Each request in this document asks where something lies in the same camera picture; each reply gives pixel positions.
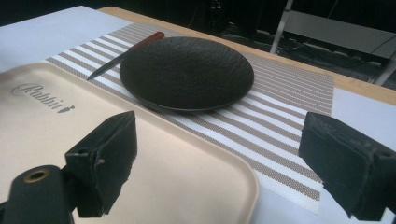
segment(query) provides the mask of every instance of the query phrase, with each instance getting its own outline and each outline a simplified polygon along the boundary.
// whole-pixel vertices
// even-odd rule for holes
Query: gray and white stripe
[[[181,35],[159,26],[136,23],[48,61],[85,79],[102,64],[157,31],[163,31],[167,37]],[[332,78],[242,54],[253,67],[255,82],[239,102],[209,113],[150,113],[238,155],[253,167],[262,186],[317,213],[321,181],[298,156],[298,146],[307,111],[331,114]],[[142,106],[123,88],[119,71],[118,65],[92,83]]]

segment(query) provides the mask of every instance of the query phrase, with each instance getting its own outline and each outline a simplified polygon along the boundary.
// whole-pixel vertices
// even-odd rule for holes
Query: knife blade
[[[127,51],[123,52],[122,54],[120,54],[119,56],[117,56],[116,58],[112,59],[110,62],[105,63],[104,65],[102,65],[101,67],[99,67],[98,69],[96,69],[90,76],[88,76],[87,81],[94,79],[96,77],[99,77],[100,75],[102,75],[105,71],[111,69],[112,67],[116,66],[117,64],[122,62],[122,59],[125,58],[126,54],[128,53],[129,50],[138,48],[141,45],[144,45],[148,42],[154,41],[154,40],[158,40],[158,39],[162,39],[165,37],[165,34],[163,32],[157,32],[153,35],[150,35],[149,37],[147,37],[146,39],[138,42],[137,44],[131,46]]]

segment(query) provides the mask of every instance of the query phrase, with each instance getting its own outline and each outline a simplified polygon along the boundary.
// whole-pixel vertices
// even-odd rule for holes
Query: black plate
[[[220,43],[168,37],[128,52],[120,80],[151,108],[206,111],[245,96],[254,73],[243,55]]]

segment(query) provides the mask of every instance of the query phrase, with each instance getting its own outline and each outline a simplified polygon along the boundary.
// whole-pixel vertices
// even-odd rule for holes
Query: plastic tray
[[[0,202],[17,175],[64,167],[68,149],[128,110],[138,138],[130,178],[109,215],[75,212],[76,223],[249,223],[259,186],[245,161],[49,63],[0,74]]]

